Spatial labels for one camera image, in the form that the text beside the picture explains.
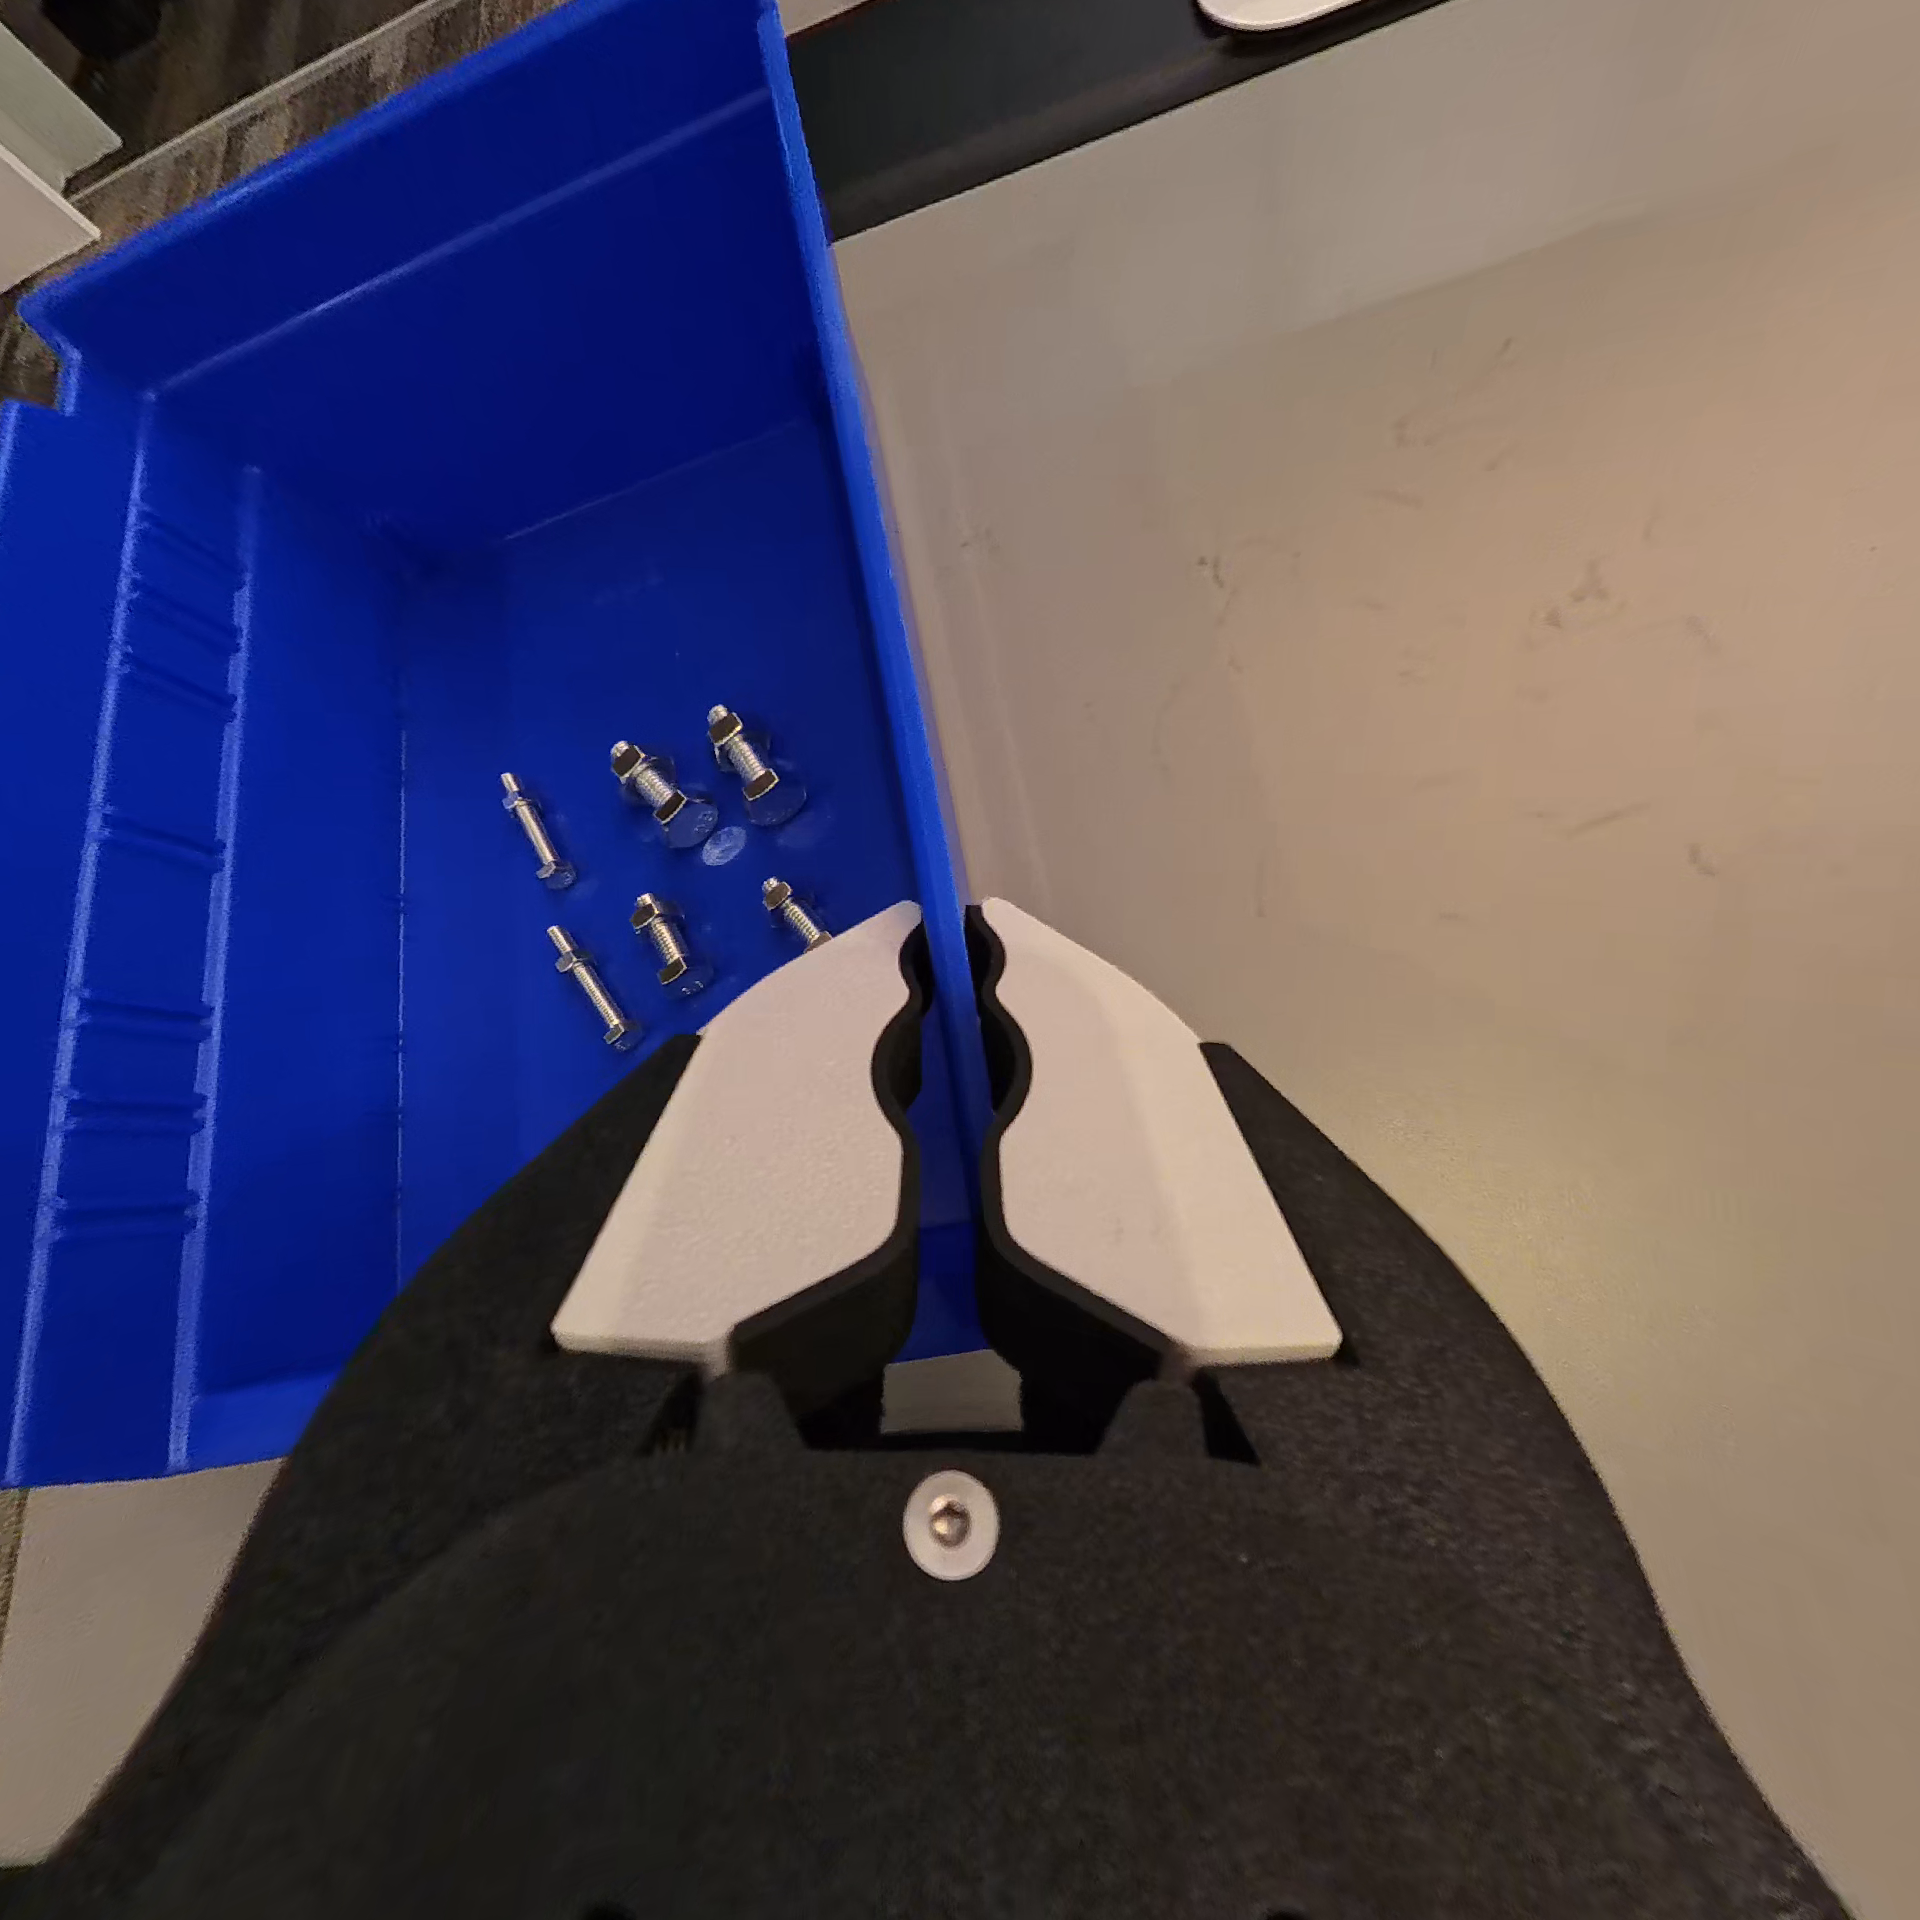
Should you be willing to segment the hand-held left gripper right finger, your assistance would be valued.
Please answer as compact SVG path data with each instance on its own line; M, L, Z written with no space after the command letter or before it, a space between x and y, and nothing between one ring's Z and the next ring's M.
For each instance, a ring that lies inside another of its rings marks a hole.
M992 1066L981 1324L1022 1369L1232 1369L1341 1342L1197 1034L1015 903L968 914Z

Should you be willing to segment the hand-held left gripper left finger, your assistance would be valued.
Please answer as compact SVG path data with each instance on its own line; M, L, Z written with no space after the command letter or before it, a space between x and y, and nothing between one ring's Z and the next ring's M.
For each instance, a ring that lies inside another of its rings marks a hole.
M893 903L695 1042L551 1332L700 1369L880 1369L919 1307L923 916Z

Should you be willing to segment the blue plastic bin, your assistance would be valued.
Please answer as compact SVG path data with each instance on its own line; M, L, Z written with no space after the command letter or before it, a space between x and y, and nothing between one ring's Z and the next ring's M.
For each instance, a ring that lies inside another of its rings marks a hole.
M835 929L922 905L957 1170L968 887L774 4L559 7L23 308L59 379L4 404L4 1486L285 1454L471 1212L796 955L768 875ZM782 828L716 704L805 783ZM620 738L707 844L654 840Z

